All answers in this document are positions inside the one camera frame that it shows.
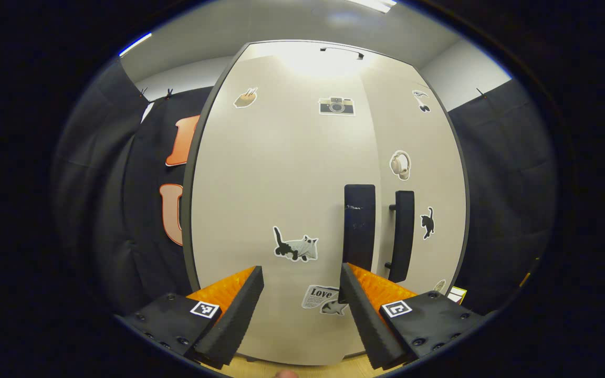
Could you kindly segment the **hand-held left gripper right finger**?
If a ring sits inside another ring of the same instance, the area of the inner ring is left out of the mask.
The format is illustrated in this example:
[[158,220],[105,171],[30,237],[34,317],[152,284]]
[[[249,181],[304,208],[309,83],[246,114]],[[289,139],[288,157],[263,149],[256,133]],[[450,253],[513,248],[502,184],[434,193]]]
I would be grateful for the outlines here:
[[341,266],[340,294],[374,369],[423,363],[485,322],[437,290],[417,295],[349,263]]

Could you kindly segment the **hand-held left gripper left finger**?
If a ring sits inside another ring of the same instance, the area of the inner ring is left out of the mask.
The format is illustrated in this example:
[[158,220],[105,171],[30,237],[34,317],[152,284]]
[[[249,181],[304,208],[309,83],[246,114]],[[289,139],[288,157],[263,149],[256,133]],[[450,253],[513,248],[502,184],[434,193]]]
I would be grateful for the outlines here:
[[157,349],[220,370],[242,344],[264,289],[252,266],[189,295],[166,292],[116,320]]

